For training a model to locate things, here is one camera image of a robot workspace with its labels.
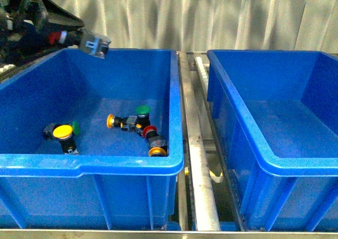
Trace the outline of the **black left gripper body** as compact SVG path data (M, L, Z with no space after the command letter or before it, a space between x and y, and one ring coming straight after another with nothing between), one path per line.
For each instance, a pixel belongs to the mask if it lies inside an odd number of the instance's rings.
M23 65L80 45L84 26L51 0L1 0L1 64Z

